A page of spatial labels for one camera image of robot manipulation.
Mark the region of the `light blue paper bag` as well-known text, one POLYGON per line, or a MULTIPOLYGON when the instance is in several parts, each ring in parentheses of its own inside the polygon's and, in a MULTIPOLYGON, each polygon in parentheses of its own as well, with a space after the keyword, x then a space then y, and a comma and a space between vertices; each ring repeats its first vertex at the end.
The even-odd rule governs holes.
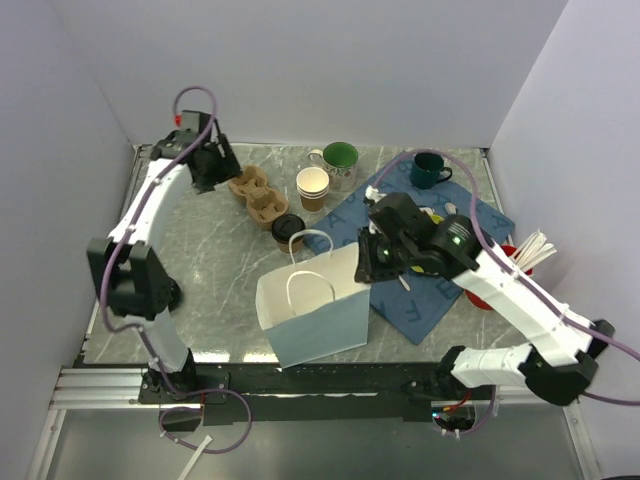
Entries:
POLYGON ((281 367, 289 368, 367 344, 370 286, 354 280, 356 243, 261 276, 255 308, 281 367))

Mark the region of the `brown paper cup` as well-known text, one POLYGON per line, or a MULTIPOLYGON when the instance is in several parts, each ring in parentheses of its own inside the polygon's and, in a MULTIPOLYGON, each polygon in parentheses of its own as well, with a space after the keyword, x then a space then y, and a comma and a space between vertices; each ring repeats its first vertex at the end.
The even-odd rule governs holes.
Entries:
POLYGON ((280 241, 277 240, 276 244, 278 246, 278 248, 280 249, 281 252, 289 255, 291 253, 295 254, 298 251, 300 251, 303 246, 304 246, 304 238, 303 237, 299 237, 297 239, 295 239, 293 242, 289 242, 289 241, 280 241))

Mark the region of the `brown pulp cup carrier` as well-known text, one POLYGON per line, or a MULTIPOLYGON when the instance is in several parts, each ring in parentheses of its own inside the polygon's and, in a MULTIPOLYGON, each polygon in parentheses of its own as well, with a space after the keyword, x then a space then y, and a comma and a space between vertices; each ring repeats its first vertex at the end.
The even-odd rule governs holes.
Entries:
POLYGON ((232 178, 228 188, 245 205, 249 218, 263 230, 269 230, 289 210, 286 195, 270 187, 267 174, 256 165, 248 165, 241 175, 232 178))

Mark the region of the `stack of brown paper cups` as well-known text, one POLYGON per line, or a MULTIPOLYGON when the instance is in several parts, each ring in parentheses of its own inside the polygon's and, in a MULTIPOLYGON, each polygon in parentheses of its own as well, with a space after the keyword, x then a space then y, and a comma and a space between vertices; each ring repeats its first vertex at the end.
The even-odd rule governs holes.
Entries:
POLYGON ((326 202, 329 176, 319 167, 305 168, 296 177, 296 188, 302 207, 309 212, 318 212, 326 202))

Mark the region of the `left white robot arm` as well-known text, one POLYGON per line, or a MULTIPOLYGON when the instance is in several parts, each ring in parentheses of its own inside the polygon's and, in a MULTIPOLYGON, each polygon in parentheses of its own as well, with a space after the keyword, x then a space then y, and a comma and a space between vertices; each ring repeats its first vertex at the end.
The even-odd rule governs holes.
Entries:
POLYGON ((156 250, 186 190, 211 191, 242 170, 214 115, 185 110, 179 118, 177 129, 152 148, 146 177, 123 218, 107 237, 90 241, 87 259, 105 328, 134 331, 149 354, 146 385, 185 402, 197 393, 199 379, 171 319, 181 290, 156 250))

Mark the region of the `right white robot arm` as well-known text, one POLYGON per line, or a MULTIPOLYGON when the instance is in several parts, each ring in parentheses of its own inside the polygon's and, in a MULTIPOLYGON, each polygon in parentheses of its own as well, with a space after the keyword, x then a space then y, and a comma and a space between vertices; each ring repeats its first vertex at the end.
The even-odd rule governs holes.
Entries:
POLYGON ((420 386, 430 399, 456 399, 483 386, 527 388, 566 406, 583 395, 615 332, 562 305, 523 273, 470 218, 435 223, 406 193, 365 193, 369 224, 358 231, 358 283, 390 281, 413 267, 472 293, 526 339, 507 348, 450 348, 420 386))

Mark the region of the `black plastic cup lid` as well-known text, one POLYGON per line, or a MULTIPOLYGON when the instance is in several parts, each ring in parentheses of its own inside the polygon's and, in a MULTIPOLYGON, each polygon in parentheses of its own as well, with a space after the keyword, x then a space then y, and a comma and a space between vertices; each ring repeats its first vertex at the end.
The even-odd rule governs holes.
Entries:
POLYGON ((281 244, 288 244, 290 238, 306 229, 304 220, 295 214, 284 214, 274 220, 271 225, 272 238, 281 244))

